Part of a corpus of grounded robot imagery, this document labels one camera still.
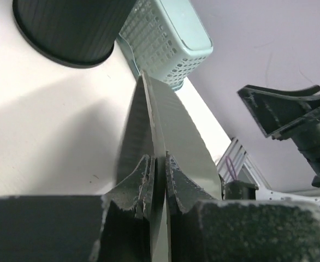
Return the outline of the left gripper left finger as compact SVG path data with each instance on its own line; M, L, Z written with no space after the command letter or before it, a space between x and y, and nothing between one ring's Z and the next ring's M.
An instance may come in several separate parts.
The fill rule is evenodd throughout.
M0 197L0 261L150 261L155 160L104 195Z

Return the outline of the teal perforated plastic basket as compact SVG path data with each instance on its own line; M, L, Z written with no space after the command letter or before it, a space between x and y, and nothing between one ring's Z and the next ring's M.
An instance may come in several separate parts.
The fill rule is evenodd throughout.
M141 70L179 90L213 51L191 1L136 1L118 37L135 77Z

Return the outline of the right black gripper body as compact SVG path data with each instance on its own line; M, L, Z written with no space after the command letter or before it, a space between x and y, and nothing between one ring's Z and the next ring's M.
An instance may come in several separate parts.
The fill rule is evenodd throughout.
M316 173L312 185L320 185L320 94L297 98L302 105L308 104L311 111L277 130L284 139L292 139L298 151Z

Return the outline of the large black plastic bucket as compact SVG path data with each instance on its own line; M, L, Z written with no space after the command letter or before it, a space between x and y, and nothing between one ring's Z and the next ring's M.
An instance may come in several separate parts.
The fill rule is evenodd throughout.
M133 0L16 0L18 30L48 59L72 68L92 68L113 52Z

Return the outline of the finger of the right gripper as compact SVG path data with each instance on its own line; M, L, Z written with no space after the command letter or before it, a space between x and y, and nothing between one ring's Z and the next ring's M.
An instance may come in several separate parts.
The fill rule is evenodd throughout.
M238 96L266 138L283 140L284 137L277 130L311 111L307 103L302 105L296 99L311 97L319 91L319 85L297 91L247 85L238 90Z

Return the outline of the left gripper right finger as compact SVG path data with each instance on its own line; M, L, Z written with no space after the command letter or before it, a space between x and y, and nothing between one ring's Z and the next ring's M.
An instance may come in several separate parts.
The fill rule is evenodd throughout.
M320 261L320 208L217 200L165 160L170 261Z

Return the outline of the grey plastic tray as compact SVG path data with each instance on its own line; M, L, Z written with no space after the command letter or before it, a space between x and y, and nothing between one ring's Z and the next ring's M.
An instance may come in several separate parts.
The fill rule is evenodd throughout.
M116 168L121 188L134 184L142 261L151 261L162 216L170 261L205 261L199 202L221 199L222 182L205 142L177 94L141 72L129 108Z

